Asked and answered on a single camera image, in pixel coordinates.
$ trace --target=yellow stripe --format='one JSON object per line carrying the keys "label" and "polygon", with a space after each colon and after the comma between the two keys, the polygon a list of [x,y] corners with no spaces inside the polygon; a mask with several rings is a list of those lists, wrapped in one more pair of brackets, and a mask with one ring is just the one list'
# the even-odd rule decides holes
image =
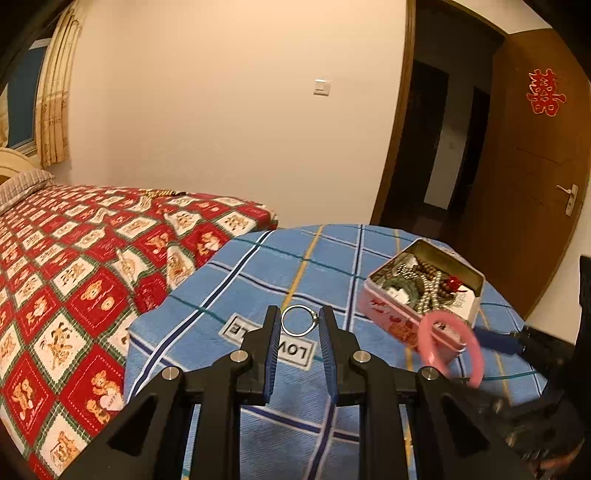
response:
{"label": "yellow stripe", "polygon": [[306,250],[306,253],[304,254],[304,259],[300,263],[300,268],[298,269],[297,273],[295,274],[294,281],[291,283],[291,287],[290,287],[289,291],[287,292],[287,296],[285,297],[285,300],[283,300],[283,303],[281,304],[281,311],[285,310],[289,306],[289,304],[291,302],[291,298],[293,297],[294,293],[296,292],[297,287],[300,284],[301,278],[304,276],[304,270],[306,269],[306,265],[308,264],[308,260],[310,259],[311,255],[312,255],[314,247],[318,243],[318,239],[320,238],[320,235],[322,234],[322,229],[324,227],[325,227],[325,225],[320,225],[320,228],[318,229],[314,238],[310,242],[310,245],[308,246],[308,250]]}
{"label": "yellow stripe", "polygon": [[[400,234],[398,233],[398,229],[394,229],[394,236],[396,237],[396,254],[400,253]],[[406,366],[407,370],[413,371],[413,353],[411,352],[410,348],[406,347],[404,349],[404,357],[406,359]],[[413,437],[410,433],[410,425],[408,423],[408,415],[407,415],[407,425],[404,429],[404,449],[406,450],[407,455],[407,465],[410,466],[413,460]]]}
{"label": "yellow stripe", "polygon": [[[488,320],[486,319],[486,315],[484,315],[484,312],[482,311],[481,308],[478,308],[478,312],[480,313],[480,315],[482,315],[482,320],[484,321],[484,326],[490,330],[491,326],[488,323]],[[496,364],[499,366],[499,372],[501,375],[505,375],[505,369],[503,368],[503,362],[501,361],[501,356],[499,355],[499,352],[495,351],[495,358],[496,358]],[[503,392],[505,394],[505,396],[507,397],[507,399],[509,399],[509,382],[504,379],[502,380],[503,382]]]}

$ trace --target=light switch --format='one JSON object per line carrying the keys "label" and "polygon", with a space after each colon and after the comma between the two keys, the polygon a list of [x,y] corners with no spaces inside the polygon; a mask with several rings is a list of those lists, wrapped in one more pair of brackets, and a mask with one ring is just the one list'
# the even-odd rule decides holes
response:
{"label": "light switch", "polygon": [[328,96],[330,93],[330,84],[331,83],[332,83],[331,80],[322,80],[322,79],[314,80],[314,95]]}

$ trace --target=blue cloth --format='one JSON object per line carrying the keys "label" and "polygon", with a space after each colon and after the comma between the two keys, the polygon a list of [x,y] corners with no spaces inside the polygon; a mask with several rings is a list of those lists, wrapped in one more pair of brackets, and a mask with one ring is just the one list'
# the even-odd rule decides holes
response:
{"label": "blue cloth", "polygon": [[[390,365],[418,369],[421,361],[417,354],[355,309],[366,276],[417,237],[376,226],[325,225],[318,235],[319,228],[249,233],[231,240],[174,290],[162,306],[134,321],[125,397],[135,395],[164,367],[177,365],[186,371],[206,367],[235,350],[240,326],[249,321],[261,325],[267,306],[281,306],[290,291],[293,295],[289,304],[305,304],[315,311],[325,304],[332,306],[338,324],[355,333],[362,349]],[[477,325],[501,332],[523,326],[513,308],[489,284],[481,305]],[[228,323],[236,320],[235,313],[241,316],[241,323]],[[288,322],[292,331],[301,332],[309,325],[310,317],[295,310]],[[288,352],[287,359],[278,362],[271,402],[266,407],[242,410],[243,480],[358,477],[359,409],[336,409],[330,403],[318,330],[307,339],[313,343],[284,346],[291,352],[295,349],[296,361],[289,362]],[[540,395],[544,378],[527,363],[516,356],[483,353],[486,371],[482,388],[505,393],[513,403]],[[452,363],[452,370],[456,375],[469,372],[467,354]],[[185,458],[186,471],[197,415]],[[411,448],[407,428],[405,435],[408,454]],[[412,460],[410,473],[415,477]]]}

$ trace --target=striped pillow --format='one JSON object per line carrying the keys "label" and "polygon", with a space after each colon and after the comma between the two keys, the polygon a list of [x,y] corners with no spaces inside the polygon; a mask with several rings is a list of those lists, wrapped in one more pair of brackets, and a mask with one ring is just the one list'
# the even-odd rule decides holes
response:
{"label": "striped pillow", "polygon": [[47,186],[55,178],[45,170],[35,168],[20,172],[0,185],[0,215],[10,210],[18,202]]}

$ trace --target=headboard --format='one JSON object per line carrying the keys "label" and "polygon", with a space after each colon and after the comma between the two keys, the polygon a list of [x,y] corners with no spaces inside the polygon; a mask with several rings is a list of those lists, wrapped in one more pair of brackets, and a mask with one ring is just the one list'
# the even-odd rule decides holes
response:
{"label": "headboard", "polygon": [[32,158],[12,148],[0,148],[0,183],[25,170],[39,168]]}

